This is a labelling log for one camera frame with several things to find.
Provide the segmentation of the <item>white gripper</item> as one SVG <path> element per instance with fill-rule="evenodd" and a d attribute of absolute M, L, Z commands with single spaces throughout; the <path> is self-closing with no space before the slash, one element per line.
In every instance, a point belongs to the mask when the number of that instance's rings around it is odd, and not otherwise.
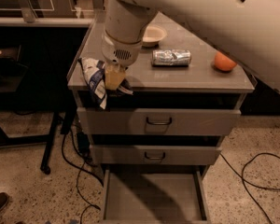
<path fill-rule="evenodd" d="M 125 78 L 125 68 L 137 60 L 142 47 L 143 33 L 114 33 L 104 30 L 102 53 L 105 65 L 105 87 L 115 91 Z"/>

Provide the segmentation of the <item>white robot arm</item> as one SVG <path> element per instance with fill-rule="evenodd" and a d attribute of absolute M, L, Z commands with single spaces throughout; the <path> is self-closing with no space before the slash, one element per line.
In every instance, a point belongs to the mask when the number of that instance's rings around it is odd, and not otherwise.
<path fill-rule="evenodd" d="M 280 94 L 280 0 L 108 0 L 104 44 L 136 49 L 158 12 Z"/>

